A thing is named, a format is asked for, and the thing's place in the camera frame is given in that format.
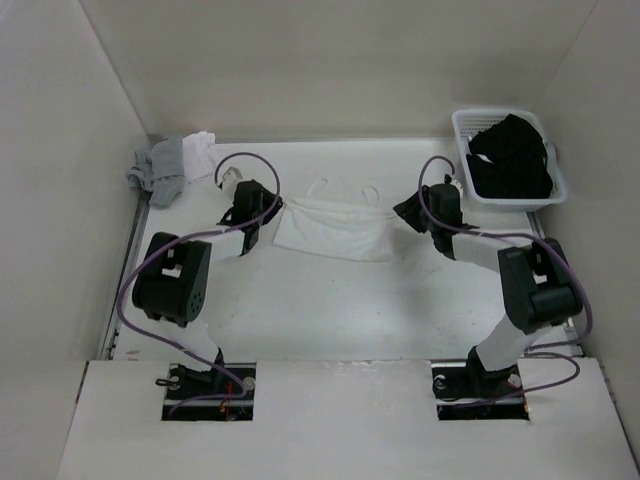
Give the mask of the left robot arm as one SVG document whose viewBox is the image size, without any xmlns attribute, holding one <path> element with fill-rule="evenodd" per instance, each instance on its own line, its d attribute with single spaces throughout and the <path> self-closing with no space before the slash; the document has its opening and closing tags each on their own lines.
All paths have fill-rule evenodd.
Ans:
<svg viewBox="0 0 640 480">
<path fill-rule="evenodd" d="M 248 254 L 282 207 L 278 192 L 243 180 L 232 188 L 231 205 L 213 228 L 183 236 L 154 233 L 144 260 L 125 282 L 133 306 L 150 320 L 186 329 L 204 306 L 213 255 L 226 260 Z"/>
</svg>

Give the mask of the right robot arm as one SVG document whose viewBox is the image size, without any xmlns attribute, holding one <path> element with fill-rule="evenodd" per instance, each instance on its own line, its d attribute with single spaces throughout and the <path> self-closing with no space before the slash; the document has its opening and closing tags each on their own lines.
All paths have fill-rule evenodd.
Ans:
<svg viewBox="0 0 640 480">
<path fill-rule="evenodd" d="M 503 318 L 471 348 L 463 367 L 435 373 L 435 396 L 483 405 L 527 394 L 518 360 L 535 355 L 535 342 L 584 306 L 560 244 L 526 233 L 486 232 L 466 223 L 460 193 L 450 183 L 422 186 L 393 211 L 412 230 L 430 235 L 444 257 L 491 270 L 500 279 Z"/>
</svg>

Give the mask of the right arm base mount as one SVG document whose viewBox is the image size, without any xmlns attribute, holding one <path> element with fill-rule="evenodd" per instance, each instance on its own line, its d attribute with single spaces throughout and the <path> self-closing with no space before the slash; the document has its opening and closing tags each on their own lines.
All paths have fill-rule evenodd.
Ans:
<svg viewBox="0 0 640 480">
<path fill-rule="evenodd" d="M 440 421 L 529 420 L 516 365 L 484 378 L 476 377 L 460 362 L 436 363 L 431 372 Z"/>
</svg>

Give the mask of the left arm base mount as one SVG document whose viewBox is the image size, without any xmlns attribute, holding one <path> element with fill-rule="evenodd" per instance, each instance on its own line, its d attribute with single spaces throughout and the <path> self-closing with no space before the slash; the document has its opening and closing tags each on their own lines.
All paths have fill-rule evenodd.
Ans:
<svg viewBox="0 0 640 480">
<path fill-rule="evenodd" d="M 173 422 L 252 421 L 257 364 L 227 364 L 226 369 L 243 381 L 246 392 L 227 375 L 215 370 L 197 371 L 171 364 L 155 385 L 164 391 L 162 420 Z"/>
</svg>

